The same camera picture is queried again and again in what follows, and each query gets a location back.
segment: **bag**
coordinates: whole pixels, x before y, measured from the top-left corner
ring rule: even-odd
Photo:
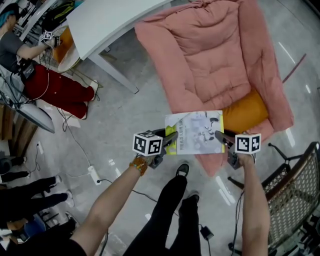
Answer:
[[[48,11],[41,25],[42,33],[45,31],[53,31],[60,24],[65,22],[67,16],[74,10],[74,8],[75,0],[70,0]]]

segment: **floor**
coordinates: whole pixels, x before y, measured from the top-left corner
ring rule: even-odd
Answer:
[[[286,77],[295,63],[307,54],[284,85],[295,118],[294,126],[275,134],[267,141],[276,144],[288,156],[298,155],[304,152],[310,142],[320,141],[320,121],[317,121],[320,120],[320,97],[317,91],[320,86],[320,19],[301,0],[258,2],[273,40],[281,77]],[[173,2],[174,5],[181,3],[184,1]],[[110,53],[117,58],[114,65],[133,81],[140,91],[132,94],[86,60],[81,63],[79,70],[103,85],[98,91],[100,101],[90,104],[86,120],[72,119],[69,125],[100,177],[113,181],[133,159],[133,134],[163,128],[164,116],[171,112],[153,63],[136,39],[135,32],[129,31],[110,48]],[[95,199],[109,183],[96,186],[91,177],[85,175],[87,160],[70,132],[63,132],[61,116],[52,106],[44,105],[44,108],[54,121],[55,134],[37,130],[27,152],[29,161],[26,165],[29,169],[34,168],[36,144],[40,142],[44,152],[37,157],[41,170],[34,172],[31,180],[27,182],[60,174],[64,184],[55,189],[70,189],[74,194],[75,207],[68,208],[61,203],[54,210],[61,214],[70,211],[82,222]],[[176,167],[182,160],[188,160],[191,164],[187,190],[198,190],[200,193],[200,223],[208,226],[214,233],[210,240],[211,253],[215,256],[229,255],[228,243],[234,236],[235,209],[240,190],[230,184],[227,177],[231,175],[243,181],[241,170],[235,172],[226,166],[216,176],[209,178],[193,156],[166,156],[156,170],[147,171],[135,189],[157,199],[162,188],[175,175]],[[265,143],[256,163],[261,180],[268,177],[282,162],[275,150],[268,148]],[[104,255],[122,255],[147,223],[154,206],[155,203],[145,196],[132,193],[109,230]],[[178,217],[174,215],[167,247],[174,241],[177,230]],[[209,255],[208,244],[202,237],[201,251],[203,256]]]

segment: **orange watch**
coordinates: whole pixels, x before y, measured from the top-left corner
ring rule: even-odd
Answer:
[[[148,168],[148,163],[144,158],[136,157],[129,166],[135,167],[140,172],[140,175],[143,176]]]

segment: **pink quilted cushion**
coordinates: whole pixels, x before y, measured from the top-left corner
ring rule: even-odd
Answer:
[[[221,110],[254,87],[269,119],[248,132],[266,140],[293,125],[267,26],[256,0],[198,0],[135,26],[173,113]],[[196,155],[209,176],[226,154]]]
[[[242,56],[238,3],[218,1],[165,18],[194,82],[185,88],[211,109],[222,109],[250,91]]]

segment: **red pants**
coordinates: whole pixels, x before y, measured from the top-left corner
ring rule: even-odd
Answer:
[[[77,118],[83,118],[88,110],[84,102],[92,100],[92,87],[83,87],[80,83],[52,70],[47,71],[42,65],[35,66],[35,74],[24,83],[24,92],[30,99],[41,96],[45,102],[70,112]]]

